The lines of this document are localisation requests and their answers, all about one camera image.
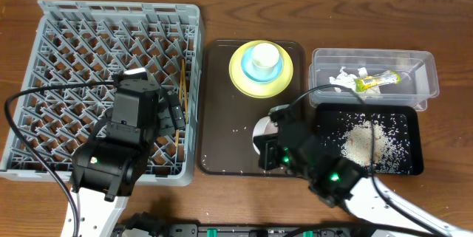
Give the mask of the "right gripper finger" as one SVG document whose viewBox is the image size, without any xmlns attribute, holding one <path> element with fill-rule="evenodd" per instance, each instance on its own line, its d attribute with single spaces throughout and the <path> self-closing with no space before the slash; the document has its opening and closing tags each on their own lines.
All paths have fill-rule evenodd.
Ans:
<svg viewBox="0 0 473 237">
<path fill-rule="evenodd" d="M 262 135 L 257 137 L 259 150 L 259 167 L 264 171 L 278 168 L 282 163 L 282 149 L 276 135 Z"/>
<path fill-rule="evenodd" d="M 296 119 L 289 104 L 271 108 L 268 116 L 273 123 L 290 123 Z"/>
</svg>

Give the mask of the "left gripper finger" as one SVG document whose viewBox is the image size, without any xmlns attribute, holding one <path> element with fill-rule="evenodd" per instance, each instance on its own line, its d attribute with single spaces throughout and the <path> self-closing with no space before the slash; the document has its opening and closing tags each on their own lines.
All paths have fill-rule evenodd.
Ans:
<svg viewBox="0 0 473 237">
<path fill-rule="evenodd" d="M 169 111 L 169 105 L 165 100 L 158 103 L 157 119 L 159 123 L 159 137 L 171 135 L 174 133 L 174 124 Z"/>
<path fill-rule="evenodd" d="M 174 128 L 176 130 L 183 130 L 186 127 L 186 118 L 177 94 L 169 95 L 169 111 Z"/>
</svg>

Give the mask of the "white bowl with food residue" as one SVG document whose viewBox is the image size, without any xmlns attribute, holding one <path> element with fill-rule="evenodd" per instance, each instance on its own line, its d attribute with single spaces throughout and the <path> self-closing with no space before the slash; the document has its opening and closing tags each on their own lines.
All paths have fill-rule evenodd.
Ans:
<svg viewBox="0 0 473 237">
<path fill-rule="evenodd" d="M 254 126 L 252 138 L 267 134 L 275 134 L 277 131 L 278 126 L 270 119 L 270 117 L 263 117 Z"/>
</svg>

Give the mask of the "white cup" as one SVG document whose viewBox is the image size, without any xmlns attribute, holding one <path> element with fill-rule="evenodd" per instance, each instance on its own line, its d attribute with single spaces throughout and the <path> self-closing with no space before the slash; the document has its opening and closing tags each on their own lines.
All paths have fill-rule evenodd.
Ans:
<svg viewBox="0 0 473 237">
<path fill-rule="evenodd" d="M 269 43 L 257 44 L 251 53 L 251 61 L 256 70 L 271 72 L 279 61 L 279 51 Z"/>
</svg>

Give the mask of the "wooden chopstick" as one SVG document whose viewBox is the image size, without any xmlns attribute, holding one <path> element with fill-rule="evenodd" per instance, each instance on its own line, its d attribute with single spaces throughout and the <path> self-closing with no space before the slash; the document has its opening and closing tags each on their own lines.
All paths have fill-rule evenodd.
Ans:
<svg viewBox="0 0 473 237">
<path fill-rule="evenodd" d="M 185 113 L 186 113 L 186 123 L 188 123 L 188 91 L 187 91 L 187 81 L 186 81 L 186 74 L 185 74 L 185 80 L 184 80 L 184 87 L 183 87 L 183 97 L 184 97 L 184 108 L 185 108 Z"/>
<path fill-rule="evenodd" d="M 179 101 L 180 101 L 180 104 L 182 105 L 182 99 L 183 99 L 183 87 L 184 87 L 184 80 L 185 80 L 185 74 L 186 74 L 186 71 L 185 71 L 185 60 L 184 59 L 181 59 L 181 69 L 180 69 L 180 86 L 179 86 L 179 90 L 178 90 L 178 97 L 179 97 Z M 175 142 L 174 142 L 174 145 L 175 145 L 175 148 L 178 149 L 179 147 L 179 138 L 180 138 L 180 130 L 176 130 L 175 132 Z"/>
</svg>

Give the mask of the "white tissue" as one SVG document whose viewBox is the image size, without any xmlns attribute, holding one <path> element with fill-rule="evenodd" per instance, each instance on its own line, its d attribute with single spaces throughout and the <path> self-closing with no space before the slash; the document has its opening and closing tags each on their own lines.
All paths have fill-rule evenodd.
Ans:
<svg viewBox="0 0 473 237">
<path fill-rule="evenodd" d="M 357 92 L 362 95 L 380 95 L 381 94 L 381 90 L 379 89 L 378 86 L 374 86 L 362 92 L 356 89 L 355 79 L 366 78 L 368 76 L 367 69 L 365 67 L 361 67 L 360 69 L 358 69 L 358 75 L 349 74 L 345 72 L 344 69 L 345 69 L 345 66 L 340 68 L 339 74 L 336 77 L 330 76 L 329 83 L 343 86 L 346 88 L 350 88 L 354 92 Z"/>
</svg>

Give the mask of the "green yellow snack wrapper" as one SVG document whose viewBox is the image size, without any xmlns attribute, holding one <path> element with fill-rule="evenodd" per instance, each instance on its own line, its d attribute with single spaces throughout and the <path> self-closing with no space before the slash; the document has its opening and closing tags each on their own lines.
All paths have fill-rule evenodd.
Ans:
<svg viewBox="0 0 473 237">
<path fill-rule="evenodd" d="M 355 90 L 357 92 L 365 92 L 375 86 L 384 86 L 389 84 L 397 84 L 401 82 L 401 76 L 392 70 L 387 70 L 381 74 L 366 76 L 365 78 L 357 78 L 354 80 Z"/>
</svg>

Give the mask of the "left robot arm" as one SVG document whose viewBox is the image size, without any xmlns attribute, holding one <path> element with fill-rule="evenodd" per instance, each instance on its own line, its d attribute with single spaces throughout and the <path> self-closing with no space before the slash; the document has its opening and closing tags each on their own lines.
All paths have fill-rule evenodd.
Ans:
<svg viewBox="0 0 473 237">
<path fill-rule="evenodd" d="M 63 236 L 110 236 L 136 181 L 144 174 L 158 137 L 183 130 L 186 117 L 143 68 L 113 75 L 112 107 L 94 125 L 72 156 L 73 202 Z"/>
</svg>

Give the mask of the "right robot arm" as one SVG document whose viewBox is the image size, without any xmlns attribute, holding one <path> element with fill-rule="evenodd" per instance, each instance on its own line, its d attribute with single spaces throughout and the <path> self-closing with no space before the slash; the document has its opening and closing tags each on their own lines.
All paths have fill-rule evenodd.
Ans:
<svg viewBox="0 0 473 237">
<path fill-rule="evenodd" d="M 253 129 L 259 167 L 284 166 L 304 179 L 329 207 L 340 207 L 385 231 L 418 236 L 471 236 L 413 205 L 383 184 L 371 170 L 323 148 L 306 122 L 297 120 L 287 105 L 271 109 Z"/>
</svg>

